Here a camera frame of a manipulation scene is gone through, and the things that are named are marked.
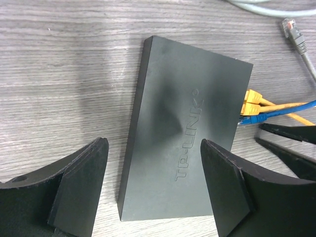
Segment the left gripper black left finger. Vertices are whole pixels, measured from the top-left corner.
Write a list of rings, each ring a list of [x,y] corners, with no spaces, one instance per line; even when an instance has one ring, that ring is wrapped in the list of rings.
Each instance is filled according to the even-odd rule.
[[[108,140],[97,138],[58,161],[1,183],[1,236],[91,236],[108,152]]]

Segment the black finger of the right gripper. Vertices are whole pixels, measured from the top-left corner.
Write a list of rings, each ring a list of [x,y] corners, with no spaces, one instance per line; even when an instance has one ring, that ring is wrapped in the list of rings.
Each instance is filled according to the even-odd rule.
[[[306,180],[316,179],[315,159],[259,137],[256,137],[255,141],[276,155],[298,178]]]
[[[260,129],[292,140],[316,144],[316,126],[282,126],[263,123]]]

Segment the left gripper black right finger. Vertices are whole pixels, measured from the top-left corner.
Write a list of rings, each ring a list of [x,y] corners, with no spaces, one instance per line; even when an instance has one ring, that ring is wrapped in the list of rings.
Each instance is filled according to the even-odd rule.
[[[315,236],[316,180],[274,172],[206,139],[200,152],[219,236]]]

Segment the black network switch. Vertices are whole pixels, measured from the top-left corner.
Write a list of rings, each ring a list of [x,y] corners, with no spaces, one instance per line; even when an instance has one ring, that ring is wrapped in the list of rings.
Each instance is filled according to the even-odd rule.
[[[212,214],[201,141],[231,149],[252,69],[163,37],[144,41],[118,195],[122,221]]]

